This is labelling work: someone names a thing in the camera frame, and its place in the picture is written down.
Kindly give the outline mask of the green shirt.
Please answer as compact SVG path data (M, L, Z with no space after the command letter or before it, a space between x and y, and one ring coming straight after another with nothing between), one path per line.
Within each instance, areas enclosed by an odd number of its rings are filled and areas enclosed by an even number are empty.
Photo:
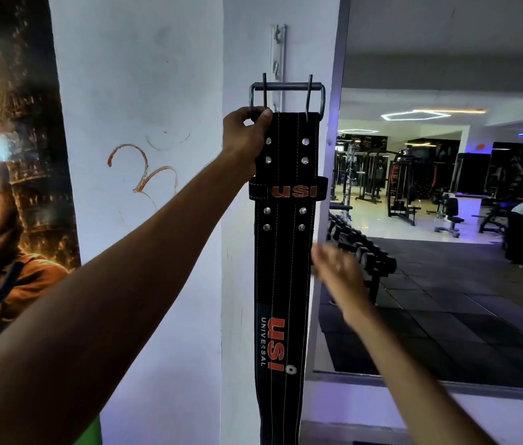
M102 425L100 414L89 425L89 427L79 436L73 445L103 445Z

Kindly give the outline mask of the person's right forearm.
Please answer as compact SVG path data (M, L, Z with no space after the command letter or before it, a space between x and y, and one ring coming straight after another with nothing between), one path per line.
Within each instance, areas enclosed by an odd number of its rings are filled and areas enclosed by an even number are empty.
M367 303L342 314L381 374L414 445L498 445L455 401Z

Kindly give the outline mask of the person's left forearm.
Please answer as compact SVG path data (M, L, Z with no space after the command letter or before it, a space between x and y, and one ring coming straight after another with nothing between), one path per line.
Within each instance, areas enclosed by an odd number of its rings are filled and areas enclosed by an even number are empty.
M86 431L182 291L255 158L222 151L0 335L0 445L73 445Z

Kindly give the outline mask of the black seated exercise machine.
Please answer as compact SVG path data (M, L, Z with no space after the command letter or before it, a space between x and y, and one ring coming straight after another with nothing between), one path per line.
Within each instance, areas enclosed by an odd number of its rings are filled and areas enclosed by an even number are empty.
M443 192L436 200L437 209L435 211L434 232L447 232L451 237L460 238L461 232L457 228L458 224L464 222L459 217L458 198L452 193Z

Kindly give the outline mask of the black workout bench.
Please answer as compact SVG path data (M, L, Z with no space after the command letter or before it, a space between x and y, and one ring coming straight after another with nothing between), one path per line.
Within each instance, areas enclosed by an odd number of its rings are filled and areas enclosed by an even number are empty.
M495 203L488 213L482 216L479 225L479 234L491 232L504 235L508 226L508 215L515 206L514 202L499 201Z

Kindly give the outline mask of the dark orange wall poster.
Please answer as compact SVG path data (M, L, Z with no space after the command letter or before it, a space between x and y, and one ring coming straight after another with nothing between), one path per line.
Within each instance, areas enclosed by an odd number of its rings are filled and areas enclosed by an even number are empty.
M49 0L0 0L0 334L80 264Z

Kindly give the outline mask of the black weight stack machine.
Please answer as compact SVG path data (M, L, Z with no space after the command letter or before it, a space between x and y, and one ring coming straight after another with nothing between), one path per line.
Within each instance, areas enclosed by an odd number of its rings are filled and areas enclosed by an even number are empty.
M402 219L411 226L416 225L416 213L421 209L413 204L417 200L415 161L408 149L396 152L389 166L386 189L387 216Z

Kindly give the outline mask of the black leather weightlifting belt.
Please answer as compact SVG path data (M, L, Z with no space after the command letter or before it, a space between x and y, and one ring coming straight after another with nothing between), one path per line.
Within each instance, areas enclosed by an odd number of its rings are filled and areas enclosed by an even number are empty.
M260 445L299 445L307 359L311 248L316 204L327 196L318 171L325 87L313 82L253 83L269 91L305 91L303 112L276 112L249 182L254 206L255 385Z

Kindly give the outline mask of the hexagonal white ceiling light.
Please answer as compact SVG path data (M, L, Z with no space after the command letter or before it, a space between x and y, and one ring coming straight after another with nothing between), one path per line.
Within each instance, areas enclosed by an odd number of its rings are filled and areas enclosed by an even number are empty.
M414 109L409 111L390 112L381 115L383 121L430 121L446 119L452 115L443 110Z

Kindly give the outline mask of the large wall mirror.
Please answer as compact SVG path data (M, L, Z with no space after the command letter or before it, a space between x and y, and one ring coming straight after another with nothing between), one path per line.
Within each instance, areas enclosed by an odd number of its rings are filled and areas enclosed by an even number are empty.
M349 0L347 14L330 176L338 134L388 138L382 202L349 204L352 226L397 260L376 310L439 380L523 389L523 269L504 235L479 234L495 203L523 202L523 0ZM452 116L381 119L414 109ZM415 226L387 215L403 149L416 157ZM458 239L433 230L443 192L458 198Z

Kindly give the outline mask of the white wall hook rail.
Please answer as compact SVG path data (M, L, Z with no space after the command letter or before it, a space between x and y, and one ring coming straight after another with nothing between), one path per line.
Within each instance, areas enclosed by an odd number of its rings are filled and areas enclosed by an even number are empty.
M285 82L285 49L287 42L287 25L270 25L270 45L269 45L269 68L267 71L267 83ZM268 104L274 112L282 110L283 92L272 90L268 92Z

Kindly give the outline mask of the rack of black dumbbells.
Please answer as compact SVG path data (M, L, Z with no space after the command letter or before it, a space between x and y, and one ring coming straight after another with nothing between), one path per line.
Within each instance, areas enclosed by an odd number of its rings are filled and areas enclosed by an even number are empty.
M378 291L382 278L387 278L397 270L397 260L377 246L364 233L352 226L349 216L352 207L338 202L330 202L326 242L354 254L364 272L369 300L377 306Z

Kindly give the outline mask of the person's right hand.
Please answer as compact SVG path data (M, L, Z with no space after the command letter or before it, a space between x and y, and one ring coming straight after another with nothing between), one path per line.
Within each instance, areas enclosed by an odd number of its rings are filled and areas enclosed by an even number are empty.
M325 285L344 320L358 328L372 310L362 269L353 254L329 243L316 243L311 250L317 278Z

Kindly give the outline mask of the person's left hand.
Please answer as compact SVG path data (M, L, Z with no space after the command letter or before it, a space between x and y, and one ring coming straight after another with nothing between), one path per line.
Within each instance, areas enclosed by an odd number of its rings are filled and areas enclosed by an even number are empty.
M265 145L257 136L257 118L264 109L241 107L227 114L223 121L220 158L241 184L255 175L255 160Z

